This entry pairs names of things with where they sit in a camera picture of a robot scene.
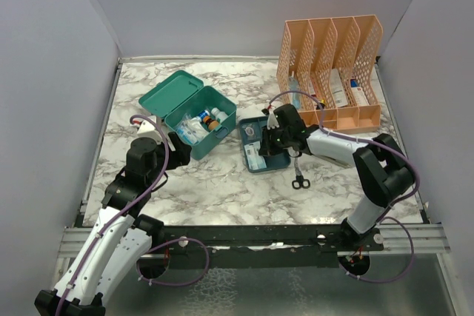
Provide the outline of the white gauze packet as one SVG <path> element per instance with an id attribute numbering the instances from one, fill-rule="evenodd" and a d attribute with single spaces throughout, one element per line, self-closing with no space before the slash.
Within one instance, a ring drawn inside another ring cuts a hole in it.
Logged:
<path id="1" fill-rule="evenodd" d="M 183 136 L 194 136 L 196 139 L 202 137 L 203 127 L 197 118 L 184 117 L 176 127 L 176 132 Z"/>

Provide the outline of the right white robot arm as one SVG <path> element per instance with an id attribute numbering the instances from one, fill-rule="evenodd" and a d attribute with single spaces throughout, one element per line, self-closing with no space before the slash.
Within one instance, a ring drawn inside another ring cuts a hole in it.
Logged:
<path id="1" fill-rule="evenodd" d="M 297 156 L 325 157 L 356 169 L 364 194 L 339 232 L 341 244 L 349 250 L 364 245 L 367 233 L 393 204 L 419 184 L 415 169 L 391 135 L 357 138 L 317 124 L 307 126 L 292 104 L 268 112 L 258 153 L 270 157 L 288 149 Z"/>

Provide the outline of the blue face mask packet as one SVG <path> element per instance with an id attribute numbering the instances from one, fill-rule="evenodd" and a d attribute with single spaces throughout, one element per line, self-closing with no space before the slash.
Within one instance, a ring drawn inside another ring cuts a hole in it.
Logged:
<path id="1" fill-rule="evenodd" d="M 198 119 L 186 119 L 183 120 L 176 128 L 176 132 L 183 138 L 188 144 L 198 144 L 203 141 L 208 131 L 201 125 Z"/>

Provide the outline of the white bottle blue cap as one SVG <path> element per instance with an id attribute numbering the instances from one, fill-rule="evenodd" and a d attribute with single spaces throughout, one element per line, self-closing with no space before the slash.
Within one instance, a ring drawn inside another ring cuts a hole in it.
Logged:
<path id="1" fill-rule="evenodd" d="M 210 116 L 210 112 L 208 110 L 203 110 L 198 114 L 200 119 L 204 119 L 206 116 Z"/>

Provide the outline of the teal medicine kit box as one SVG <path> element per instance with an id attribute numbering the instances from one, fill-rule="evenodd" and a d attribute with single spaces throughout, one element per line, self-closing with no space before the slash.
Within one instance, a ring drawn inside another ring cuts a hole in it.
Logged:
<path id="1" fill-rule="evenodd" d="M 201 160 L 210 153 L 236 127 L 236 105 L 214 87 L 204 85 L 199 78 L 183 70 L 170 75 L 138 102 L 151 115 L 162 119 L 173 132 L 176 132 L 176 127 L 184 117 L 200 121 L 208 134 L 200 143 L 189 144 L 192 147 L 191 157 L 195 160 Z M 214 107 L 226 112 L 228 118 L 210 132 L 198 114 L 208 110 L 210 117 L 215 119 L 211 114 Z"/>

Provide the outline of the clear tape roll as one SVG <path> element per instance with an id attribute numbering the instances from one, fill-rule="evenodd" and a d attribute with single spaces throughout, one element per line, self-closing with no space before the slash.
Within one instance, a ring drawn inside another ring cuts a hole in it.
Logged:
<path id="1" fill-rule="evenodd" d="M 256 131 L 255 131 L 253 125 L 251 125 L 251 124 L 244 127 L 244 133 L 250 139 L 255 138 L 255 136 L 256 136 Z"/>

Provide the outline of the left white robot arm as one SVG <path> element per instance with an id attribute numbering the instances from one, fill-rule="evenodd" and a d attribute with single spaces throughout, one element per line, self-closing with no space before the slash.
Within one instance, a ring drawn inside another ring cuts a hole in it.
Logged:
<path id="1" fill-rule="evenodd" d="M 40 315 L 104 315 L 132 265 L 163 246 L 162 222 L 141 213 L 168 170 L 190 162 L 191 146 L 169 133 L 172 144 L 148 137 L 132 141 L 126 164 L 110 183 L 93 229 L 73 264 L 52 290 L 41 290 Z"/>

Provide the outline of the brown bottle orange cap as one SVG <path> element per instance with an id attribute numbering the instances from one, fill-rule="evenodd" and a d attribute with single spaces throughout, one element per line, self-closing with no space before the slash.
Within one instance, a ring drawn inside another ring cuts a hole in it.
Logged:
<path id="1" fill-rule="evenodd" d="M 210 132 L 219 126 L 219 122 L 217 122 L 217 120 L 211 118 L 210 116 L 205 116 L 203 118 L 203 123 Z"/>

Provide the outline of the small white grey-cap bottle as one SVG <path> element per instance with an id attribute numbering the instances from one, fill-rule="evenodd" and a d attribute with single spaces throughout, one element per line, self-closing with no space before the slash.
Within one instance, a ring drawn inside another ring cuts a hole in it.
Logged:
<path id="1" fill-rule="evenodd" d="M 221 111 L 217 107 L 214 107 L 211 109 L 211 114 L 213 115 L 215 120 L 217 120 L 217 122 L 219 123 L 225 121 L 228 118 L 228 115 L 226 114 L 226 112 Z"/>

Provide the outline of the dark blue divided tray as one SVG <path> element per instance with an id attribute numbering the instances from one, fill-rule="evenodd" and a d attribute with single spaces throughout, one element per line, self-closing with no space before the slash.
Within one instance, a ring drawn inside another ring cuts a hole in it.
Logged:
<path id="1" fill-rule="evenodd" d="M 262 147 L 266 148 L 264 142 L 266 128 L 266 116 L 245 118 L 238 123 L 244 162 L 250 173 L 256 174 L 285 169 L 290 165 L 291 159 L 288 152 L 277 155 L 262 155 L 260 153 Z"/>

